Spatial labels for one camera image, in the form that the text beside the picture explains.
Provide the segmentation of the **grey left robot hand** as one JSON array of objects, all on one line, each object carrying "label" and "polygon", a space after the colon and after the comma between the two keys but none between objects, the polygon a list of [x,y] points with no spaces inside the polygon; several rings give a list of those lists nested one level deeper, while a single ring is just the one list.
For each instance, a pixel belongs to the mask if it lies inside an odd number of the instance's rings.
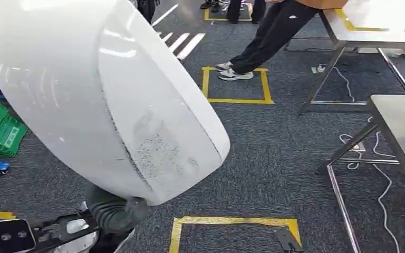
[{"label": "grey left robot hand", "polygon": [[149,211],[143,198],[124,199],[94,184],[88,188],[85,202],[93,219],[108,233],[125,233],[133,229]]}]

